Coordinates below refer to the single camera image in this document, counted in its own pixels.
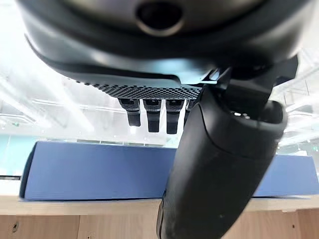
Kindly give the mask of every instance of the wooden table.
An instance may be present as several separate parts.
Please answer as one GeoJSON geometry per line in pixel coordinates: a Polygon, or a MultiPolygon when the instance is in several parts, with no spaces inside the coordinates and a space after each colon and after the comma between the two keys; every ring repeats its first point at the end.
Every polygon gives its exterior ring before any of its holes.
{"type": "MultiPolygon", "coordinates": [[[[0,238],[157,239],[159,203],[22,202],[17,196],[0,196],[0,238]]],[[[252,199],[223,239],[318,239],[315,208],[319,196],[252,199]]]]}

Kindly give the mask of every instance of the ceiling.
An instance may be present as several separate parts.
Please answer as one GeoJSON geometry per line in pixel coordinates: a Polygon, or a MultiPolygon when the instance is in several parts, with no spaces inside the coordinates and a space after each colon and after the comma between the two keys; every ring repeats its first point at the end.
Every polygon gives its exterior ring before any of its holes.
{"type": "MultiPolygon", "coordinates": [[[[271,95],[286,106],[289,126],[280,147],[319,138],[319,10],[299,54],[298,77],[276,87],[271,95]]],[[[32,52],[14,3],[0,0],[0,133],[58,139],[125,141],[177,146],[177,135],[166,134],[162,104],[160,132],[149,133],[144,108],[142,126],[131,128],[117,99],[78,84],[51,70],[32,52]]]]}

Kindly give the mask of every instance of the black plastic housing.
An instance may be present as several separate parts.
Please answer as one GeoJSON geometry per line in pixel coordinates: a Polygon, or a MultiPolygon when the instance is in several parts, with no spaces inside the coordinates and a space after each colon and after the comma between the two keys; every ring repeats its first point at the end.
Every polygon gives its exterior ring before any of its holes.
{"type": "Polygon", "coordinates": [[[219,239],[253,196],[287,115],[269,101],[259,120],[237,117],[209,88],[191,110],[158,214],[160,239],[219,239]]]}

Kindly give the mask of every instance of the teal wall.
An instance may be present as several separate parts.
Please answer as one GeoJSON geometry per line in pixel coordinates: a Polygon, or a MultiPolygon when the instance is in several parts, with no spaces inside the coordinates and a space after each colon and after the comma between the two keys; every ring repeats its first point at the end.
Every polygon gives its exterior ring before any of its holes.
{"type": "Polygon", "coordinates": [[[32,136],[0,135],[0,174],[22,172],[36,141],[37,137],[32,136]]]}

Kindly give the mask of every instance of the blue box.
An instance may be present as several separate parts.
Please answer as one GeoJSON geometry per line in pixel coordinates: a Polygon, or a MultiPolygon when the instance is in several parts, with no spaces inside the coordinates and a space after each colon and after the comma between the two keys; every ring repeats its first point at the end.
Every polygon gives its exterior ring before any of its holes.
{"type": "MultiPolygon", "coordinates": [[[[175,152],[173,148],[37,142],[26,163],[20,197],[31,201],[161,198],[175,152]]],[[[318,193],[311,157],[276,155],[254,196],[318,193]]]]}

